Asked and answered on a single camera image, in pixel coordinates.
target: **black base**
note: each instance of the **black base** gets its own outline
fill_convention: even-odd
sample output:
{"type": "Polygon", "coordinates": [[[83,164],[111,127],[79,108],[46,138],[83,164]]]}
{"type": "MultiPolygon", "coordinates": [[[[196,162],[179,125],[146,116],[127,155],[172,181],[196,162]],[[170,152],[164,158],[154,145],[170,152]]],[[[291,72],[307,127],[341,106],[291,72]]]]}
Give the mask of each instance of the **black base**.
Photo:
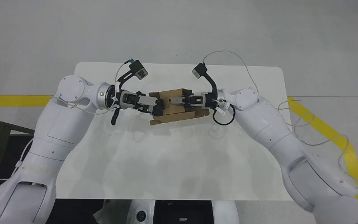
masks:
{"type": "Polygon", "coordinates": [[[156,200],[153,224],[214,224],[210,200],[156,200]]]}

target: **yellow tape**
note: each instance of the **yellow tape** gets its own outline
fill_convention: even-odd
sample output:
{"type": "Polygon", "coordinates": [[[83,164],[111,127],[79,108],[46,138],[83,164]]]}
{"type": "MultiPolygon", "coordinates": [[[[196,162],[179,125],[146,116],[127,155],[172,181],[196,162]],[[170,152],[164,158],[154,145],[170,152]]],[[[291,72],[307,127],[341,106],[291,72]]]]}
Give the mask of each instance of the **yellow tape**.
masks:
{"type": "Polygon", "coordinates": [[[46,106],[52,96],[0,96],[0,107],[46,106]]]}
{"type": "MultiPolygon", "coordinates": [[[[306,122],[310,122],[310,125],[316,129],[320,134],[325,136],[327,139],[334,138],[335,136],[339,136],[339,132],[331,128],[328,124],[326,124],[323,120],[321,120],[319,117],[314,116],[313,113],[311,113],[307,108],[305,108],[302,104],[295,101],[292,97],[288,97],[289,100],[289,107],[290,109],[300,116],[303,120],[306,122]]],[[[346,149],[347,146],[347,140],[344,137],[336,138],[332,140],[332,142],[342,150],[342,152],[346,149]]],[[[356,180],[358,180],[358,160],[356,153],[353,148],[353,144],[349,143],[348,149],[346,153],[343,155],[347,172],[356,180]]]]}

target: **brown cardboard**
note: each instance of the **brown cardboard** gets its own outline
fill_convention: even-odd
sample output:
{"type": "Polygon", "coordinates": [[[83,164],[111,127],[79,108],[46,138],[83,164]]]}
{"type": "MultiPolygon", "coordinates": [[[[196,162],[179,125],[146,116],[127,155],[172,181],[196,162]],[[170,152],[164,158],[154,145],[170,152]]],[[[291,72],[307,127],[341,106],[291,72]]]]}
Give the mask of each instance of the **brown cardboard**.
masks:
{"type": "Polygon", "coordinates": [[[150,92],[149,96],[158,97],[164,100],[163,116],[153,116],[153,120],[150,121],[150,124],[156,125],[168,122],[176,122],[179,120],[187,120],[209,115],[209,109],[184,108],[183,105],[175,105],[169,102],[170,98],[182,97],[183,93],[189,95],[192,92],[191,90],[186,90],[184,88],[163,92],[150,92]]]}

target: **white table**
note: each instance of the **white table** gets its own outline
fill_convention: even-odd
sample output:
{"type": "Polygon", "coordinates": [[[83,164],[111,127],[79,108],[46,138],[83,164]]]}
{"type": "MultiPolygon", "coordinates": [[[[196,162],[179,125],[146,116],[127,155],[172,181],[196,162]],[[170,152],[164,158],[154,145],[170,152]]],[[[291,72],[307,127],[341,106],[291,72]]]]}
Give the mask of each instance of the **white table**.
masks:
{"type": "MultiPolygon", "coordinates": [[[[119,65],[82,62],[74,74],[92,83],[113,83],[119,65]]],[[[211,90],[204,78],[197,80],[191,73],[195,65],[144,66],[149,76],[141,81],[132,78],[124,89],[143,93],[211,90]]],[[[253,87],[243,66],[208,69],[218,88],[253,87]]],[[[124,67],[120,74],[127,70],[124,67]]],[[[260,94],[274,106],[287,100],[280,68],[249,70],[260,94]]],[[[290,123],[289,112],[282,114],[290,123]]],[[[67,157],[56,183],[57,198],[291,200],[276,160],[237,123],[219,126],[209,115],[150,126],[150,115],[128,109],[120,112],[112,126],[111,116],[96,115],[84,139],[67,157]]]]}

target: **floor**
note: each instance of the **floor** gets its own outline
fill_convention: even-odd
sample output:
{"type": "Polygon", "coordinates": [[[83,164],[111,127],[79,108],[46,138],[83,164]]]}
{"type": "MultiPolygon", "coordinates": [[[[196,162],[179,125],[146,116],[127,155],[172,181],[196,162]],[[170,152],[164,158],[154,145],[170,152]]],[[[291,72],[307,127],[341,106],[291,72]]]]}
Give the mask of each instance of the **floor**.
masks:
{"type": "MultiPolygon", "coordinates": [[[[249,66],[280,67],[288,95],[358,146],[357,10],[355,0],[0,1],[0,95],[51,95],[82,61],[195,64],[228,49],[249,66]]],[[[239,64],[226,54],[208,63],[239,64]]],[[[41,110],[0,114],[34,128],[41,110]]],[[[294,202],[237,207],[242,223],[314,223],[294,202]]]]}

